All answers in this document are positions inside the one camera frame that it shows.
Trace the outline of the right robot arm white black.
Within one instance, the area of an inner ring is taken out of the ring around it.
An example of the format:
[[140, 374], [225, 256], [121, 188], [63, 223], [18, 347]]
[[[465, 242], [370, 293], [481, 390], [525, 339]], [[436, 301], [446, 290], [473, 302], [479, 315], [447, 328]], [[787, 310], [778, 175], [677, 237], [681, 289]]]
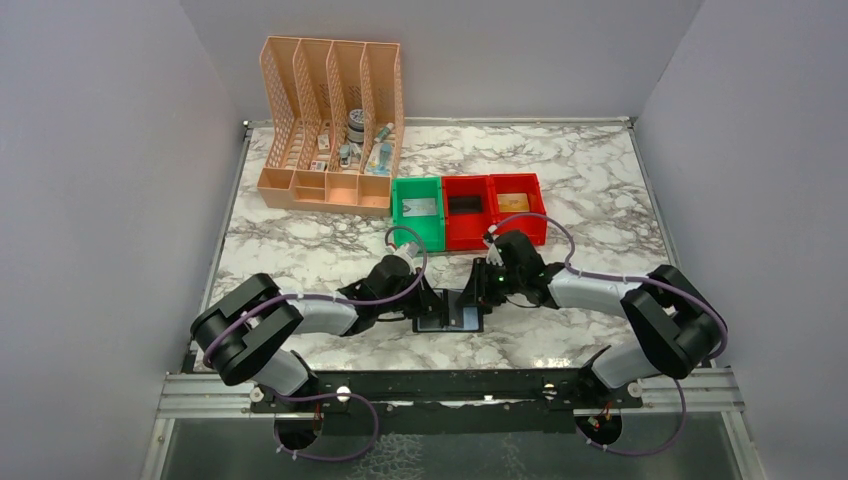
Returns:
[[587, 272], [569, 261], [545, 262], [520, 231], [485, 238], [487, 254], [474, 261], [459, 307], [489, 314], [520, 294], [537, 307], [591, 310], [629, 323], [634, 340], [603, 348], [578, 371], [573, 391], [589, 406], [604, 405], [641, 378], [684, 379], [727, 345], [725, 321], [674, 266], [644, 276]]

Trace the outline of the green plastic bin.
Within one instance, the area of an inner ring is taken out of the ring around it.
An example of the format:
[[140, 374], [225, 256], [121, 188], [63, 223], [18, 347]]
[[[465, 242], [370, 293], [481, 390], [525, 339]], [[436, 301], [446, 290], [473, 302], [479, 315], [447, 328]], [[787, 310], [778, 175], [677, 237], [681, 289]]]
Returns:
[[[437, 215], [425, 217], [402, 216], [402, 199], [427, 197], [436, 199]], [[417, 233], [429, 252], [446, 250], [446, 223], [440, 177], [396, 178], [392, 183], [391, 208], [393, 224], [407, 227]]]

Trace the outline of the black leather card holder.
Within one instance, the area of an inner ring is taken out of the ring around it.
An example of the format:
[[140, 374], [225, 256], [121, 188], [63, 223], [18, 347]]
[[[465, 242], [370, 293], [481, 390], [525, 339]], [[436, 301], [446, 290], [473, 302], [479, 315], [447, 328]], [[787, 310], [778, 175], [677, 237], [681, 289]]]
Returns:
[[480, 312], [477, 308], [464, 308], [465, 328], [463, 330], [445, 331], [445, 330], [441, 329], [440, 331], [424, 331], [424, 332], [420, 332], [418, 330], [417, 323], [418, 323], [418, 320], [421, 319], [421, 318], [435, 318], [435, 319], [439, 319], [440, 321], [442, 320], [442, 316], [445, 313], [445, 305], [444, 305], [444, 300], [443, 300], [443, 290], [444, 289], [439, 289], [439, 290], [436, 291], [437, 295], [440, 297], [440, 300], [441, 300], [440, 310], [433, 311], [432, 313], [427, 313], [426, 315], [423, 315], [422, 317], [414, 319], [412, 321], [412, 331], [415, 332], [415, 333], [474, 333], [474, 332], [482, 332], [483, 326], [484, 326], [484, 324], [483, 324], [483, 312]]

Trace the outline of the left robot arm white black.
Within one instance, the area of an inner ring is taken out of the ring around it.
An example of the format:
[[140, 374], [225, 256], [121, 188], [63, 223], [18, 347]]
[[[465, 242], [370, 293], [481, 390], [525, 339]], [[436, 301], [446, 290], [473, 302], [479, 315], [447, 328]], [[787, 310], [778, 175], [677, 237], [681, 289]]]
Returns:
[[252, 381], [298, 411], [313, 401], [318, 380], [300, 354], [283, 350], [290, 336], [353, 336], [385, 314], [416, 319], [443, 309], [422, 269], [390, 254], [366, 277], [325, 294], [284, 293], [269, 275], [255, 274], [200, 314], [190, 334], [224, 384]]

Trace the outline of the red plastic bin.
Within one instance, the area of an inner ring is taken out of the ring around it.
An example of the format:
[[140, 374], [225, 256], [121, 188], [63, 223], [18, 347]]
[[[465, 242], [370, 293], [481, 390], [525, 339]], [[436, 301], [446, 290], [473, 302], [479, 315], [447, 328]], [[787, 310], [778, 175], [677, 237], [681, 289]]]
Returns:
[[[499, 193], [526, 193], [530, 201], [530, 211], [524, 213], [534, 213], [546, 215], [546, 207], [541, 192], [541, 186], [538, 176], [535, 173], [500, 173], [491, 174], [490, 180], [490, 197], [493, 200], [493, 219], [496, 223], [507, 220], [522, 213], [501, 213], [498, 210], [496, 195]], [[547, 221], [536, 216], [521, 216], [515, 220], [508, 222], [505, 226], [497, 230], [498, 233], [509, 230], [519, 230], [527, 235], [534, 245], [544, 245], [547, 239]]]
[[[445, 211], [445, 240], [448, 251], [484, 249], [483, 235], [494, 223], [493, 200], [490, 197], [487, 176], [443, 176], [442, 193]], [[450, 215], [450, 196], [480, 196], [484, 212], [480, 214]]]

